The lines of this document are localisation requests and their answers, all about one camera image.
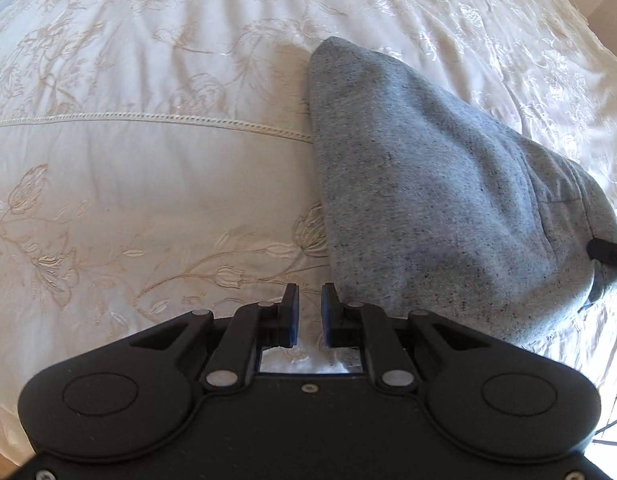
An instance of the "gray fabric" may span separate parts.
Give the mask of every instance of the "gray fabric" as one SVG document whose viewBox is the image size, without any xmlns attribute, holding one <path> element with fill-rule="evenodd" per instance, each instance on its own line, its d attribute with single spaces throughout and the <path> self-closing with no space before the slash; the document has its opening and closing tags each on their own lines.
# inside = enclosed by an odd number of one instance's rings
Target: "gray fabric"
<svg viewBox="0 0 617 480">
<path fill-rule="evenodd" d="M 617 285 L 617 221 L 578 165 L 391 57 L 339 38 L 309 68 L 333 278 L 348 301 L 426 308 L 515 344 Z"/>
</svg>

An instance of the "white bedspread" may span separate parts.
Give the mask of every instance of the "white bedspread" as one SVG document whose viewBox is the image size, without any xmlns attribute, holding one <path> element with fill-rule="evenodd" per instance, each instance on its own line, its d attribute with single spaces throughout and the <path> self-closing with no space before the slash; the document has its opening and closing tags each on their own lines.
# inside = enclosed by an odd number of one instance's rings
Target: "white bedspread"
<svg viewBox="0 0 617 480">
<path fill-rule="evenodd" d="M 306 103 L 330 35 L 577 160 L 617 211 L 617 59 L 567 0 L 17 0 L 0 15 L 0 452 L 37 371 L 192 308 L 329 276 Z M 532 349 L 617 391 L 617 295 Z"/>
</svg>

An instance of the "screw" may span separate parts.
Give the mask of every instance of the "screw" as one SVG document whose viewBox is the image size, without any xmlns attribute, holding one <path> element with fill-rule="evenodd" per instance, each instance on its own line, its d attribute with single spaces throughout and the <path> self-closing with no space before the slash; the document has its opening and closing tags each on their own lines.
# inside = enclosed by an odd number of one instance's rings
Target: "screw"
<svg viewBox="0 0 617 480">
<path fill-rule="evenodd" d="M 41 471 L 38 471 L 37 473 L 35 473 L 35 480 L 57 480 L 55 478 L 55 475 L 53 473 L 51 473 L 50 471 L 46 471 L 45 469 L 42 469 Z"/>
<path fill-rule="evenodd" d="M 415 376 L 406 370 L 389 370 L 382 375 L 382 381 L 387 386 L 410 386 Z"/>
<path fill-rule="evenodd" d="M 319 391 L 317 384 L 303 384 L 302 391 L 307 394 L 316 394 Z"/>
<path fill-rule="evenodd" d="M 218 388 L 233 386 L 238 380 L 237 374 L 230 370 L 215 370 L 206 376 L 206 382 Z"/>
</svg>

